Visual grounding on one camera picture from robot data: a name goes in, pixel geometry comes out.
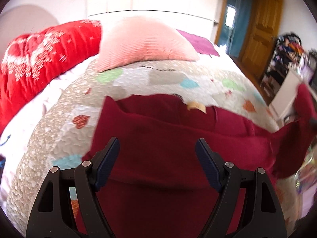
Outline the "blue door curtain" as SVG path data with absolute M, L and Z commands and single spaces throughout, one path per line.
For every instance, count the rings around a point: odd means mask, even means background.
M 251 16 L 253 0 L 227 0 L 217 45 L 231 57 L 239 57 Z

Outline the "purple pillow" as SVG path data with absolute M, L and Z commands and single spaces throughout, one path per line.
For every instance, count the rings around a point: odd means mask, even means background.
M 187 33 L 185 31 L 177 30 L 186 40 L 194 47 L 197 53 L 205 55 L 214 55 L 219 57 L 219 53 L 215 49 L 213 43 L 208 39 Z

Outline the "round grey headboard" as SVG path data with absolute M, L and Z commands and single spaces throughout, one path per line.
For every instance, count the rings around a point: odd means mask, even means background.
M 56 25 L 59 25 L 57 19 L 50 12 L 36 5 L 20 5 L 1 14 L 1 61 L 14 38 Z

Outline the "heart-patterned quilt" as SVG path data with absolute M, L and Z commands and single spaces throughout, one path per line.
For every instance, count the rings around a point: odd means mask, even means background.
M 185 102 L 225 108 L 275 132 L 277 122 L 260 93 L 227 56 L 199 61 L 137 62 L 98 73 L 97 59 L 70 84 L 36 125 L 13 177 L 5 207 L 8 219 L 25 233 L 30 210 L 53 165 L 77 166 L 89 151 L 103 100 L 166 93 Z

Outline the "pink ribbed pillow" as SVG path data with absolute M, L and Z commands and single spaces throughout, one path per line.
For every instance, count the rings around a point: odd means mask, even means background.
M 143 17 L 102 21 L 96 71 L 103 72 L 140 61 L 196 61 L 193 45 L 175 28 Z

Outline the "wooden door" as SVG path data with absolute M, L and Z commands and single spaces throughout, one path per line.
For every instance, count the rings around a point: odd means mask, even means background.
M 272 57 L 279 31 L 283 0 L 253 0 L 247 35 L 239 59 L 242 66 L 261 80 Z

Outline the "white side table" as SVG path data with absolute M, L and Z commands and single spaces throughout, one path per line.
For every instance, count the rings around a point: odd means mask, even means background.
M 269 104 L 269 110 L 279 127 L 283 127 L 289 119 L 294 119 L 296 110 L 294 101 L 297 96 L 298 85 L 303 83 L 301 76 L 294 70 L 290 69 L 281 88 Z

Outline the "dark red knit garment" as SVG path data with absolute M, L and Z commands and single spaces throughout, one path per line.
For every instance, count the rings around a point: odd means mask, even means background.
M 263 168 L 273 183 L 295 174 L 316 136 L 305 84 L 298 86 L 294 106 L 298 119 L 271 133 L 216 106 L 188 109 L 175 95 L 107 97 L 83 160 L 118 138 L 118 158 L 97 193 L 115 236 L 199 235 L 218 197 L 195 153 L 200 138 L 240 169 Z

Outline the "red snowflake duvet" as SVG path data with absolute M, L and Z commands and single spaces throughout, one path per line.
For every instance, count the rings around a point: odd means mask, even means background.
M 1 62 L 1 130 L 56 77 L 99 51 L 97 20 L 78 20 L 12 40 Z

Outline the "white wardrobe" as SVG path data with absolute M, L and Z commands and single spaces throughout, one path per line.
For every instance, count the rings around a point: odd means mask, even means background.
M 97 20 L 145 17 L 214 41 L 217 5 L 218 0 L 87 0 L 87 12 Z

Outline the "white bed sheet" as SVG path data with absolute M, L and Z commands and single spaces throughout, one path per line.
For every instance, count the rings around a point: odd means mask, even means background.
M 89 64 L 97 58 L 98 55 L 90 57 L 53 79 L 7 124 L 1 135 L 1 161 L 5 161 L 1 162 L 1 207 L 5 207 L 16 169 L 27 151 L 29 139 L 36 125 L 57 103 L 64 90 L 81 77 Z

